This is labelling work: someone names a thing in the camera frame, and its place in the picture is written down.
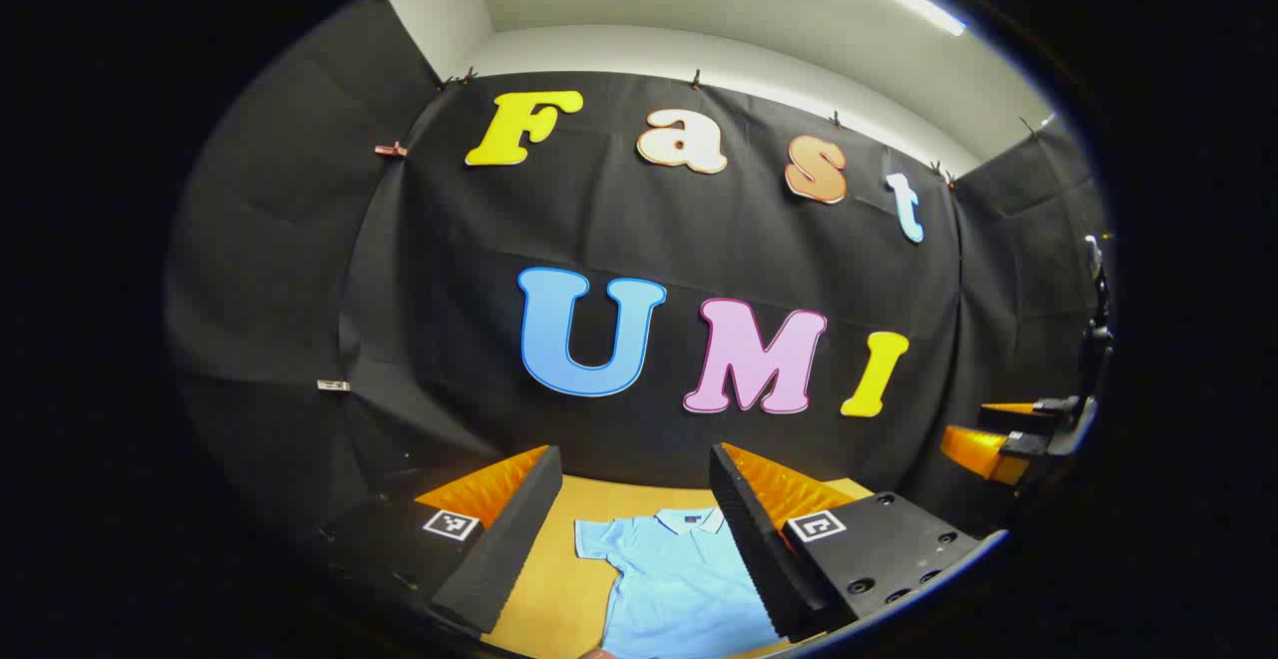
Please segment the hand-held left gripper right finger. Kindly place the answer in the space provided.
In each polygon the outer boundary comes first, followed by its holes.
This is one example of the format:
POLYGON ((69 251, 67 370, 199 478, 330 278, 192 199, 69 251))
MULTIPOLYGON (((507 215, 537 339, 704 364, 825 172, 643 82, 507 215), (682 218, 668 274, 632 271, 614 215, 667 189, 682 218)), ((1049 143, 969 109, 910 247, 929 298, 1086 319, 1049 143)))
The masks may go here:
POLYGON ((794 644, 875 627, 1005 540, 964 533, 897 492, 854 498, 728 442, 709 451, 709 487, 776 633, 794 644))

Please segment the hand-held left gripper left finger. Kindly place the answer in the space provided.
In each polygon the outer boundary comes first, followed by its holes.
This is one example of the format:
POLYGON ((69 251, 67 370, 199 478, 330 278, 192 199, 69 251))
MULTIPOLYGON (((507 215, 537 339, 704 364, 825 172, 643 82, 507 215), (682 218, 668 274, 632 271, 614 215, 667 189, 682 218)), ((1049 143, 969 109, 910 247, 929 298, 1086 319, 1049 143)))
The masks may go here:
POLYGON ((541 444, 426 492, 376 496, 320 524, 303 550, 397 621, 491 633, 564 483, 541 444))

